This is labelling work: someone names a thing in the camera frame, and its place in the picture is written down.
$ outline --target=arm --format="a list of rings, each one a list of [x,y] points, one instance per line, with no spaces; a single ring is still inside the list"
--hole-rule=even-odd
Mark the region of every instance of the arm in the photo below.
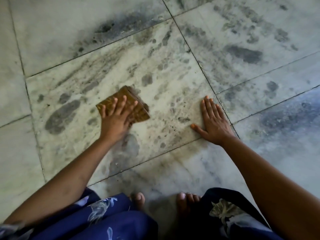
[[[118,104],[115,98],[108,115],[104,106],[99,139],[23,202],[4,223],[34,224],[79,200],[102,158],[129,129],[129,115],[137,101],[127,109],[124,109],[125,104],[126,96]]]
[[[191,128],[222,146],[238,167],[272,229],[287,239],[320,239],[320,201],[291,181],[234,136],[222,109],[212,99],[201,102],[205,130]]]

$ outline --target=brown sponge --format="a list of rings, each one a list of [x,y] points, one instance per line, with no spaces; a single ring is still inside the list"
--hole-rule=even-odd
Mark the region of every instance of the brown sponge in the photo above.
[[[134,89],[130,86],[123,86],[118,92],[114,95],[106,98],[96,105],[100,115],[102,114],[102,105],[106,106],[106,113],[110,111],[112,104],[114,102],[114,98],[117,98],[118,101],[122,101],[123,96],[127,96],[127,101],[125,103],[125,107],[128,107],[134,103],[134,101],[138,101],[137,106],[134,108],[132,112],[132,116],[134,118],[133,123],[142,122],[150,119],[149,116],[149,107],[145,104],[142,99],[135,94]]]

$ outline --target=foot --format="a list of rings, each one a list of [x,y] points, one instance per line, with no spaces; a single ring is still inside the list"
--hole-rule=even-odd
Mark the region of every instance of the foot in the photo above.
[[[201,200],[201,196],[192,193],[180,192],[177,194],[177,210],[180,218],[186,218],[190,214],[191,206]]]
[[[146,201],[143,193],[139,192],[136,193],[132,196],[132,201],[134,202],[134,204],[136,205],[137,209],[139,211],[142,211],[143,207],[144,207],[144,203]]]

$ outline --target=marble floor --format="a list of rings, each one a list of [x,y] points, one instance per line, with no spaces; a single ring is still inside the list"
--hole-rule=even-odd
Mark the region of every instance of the marble floor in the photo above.
[[[97,139],[95,104],[124,85],[151,119],[89,187],[142,191],[162,237],[179,191],[224,187],[255,205],[228,155],[189,128],[205,95],[320,197],[319,12],[319,0],[0,0],[1,220]]]

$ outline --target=person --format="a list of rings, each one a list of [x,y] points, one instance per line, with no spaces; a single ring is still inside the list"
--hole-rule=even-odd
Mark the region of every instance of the person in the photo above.
[[[100,199],[86,188],[110,148],[130,129],[136,106],[114,100],[101,116],[101,135],[0,226],[1,238],[155,239],[157,223],[142,212],[142,193]],[[221,146],[242,173],[262,215],[239,192],[212,188],[201,197],[180,192],[178,238],[320,239],[320,202],[243,144],[222,108],[206,96],[200,104],[205,129],[191,128]]]

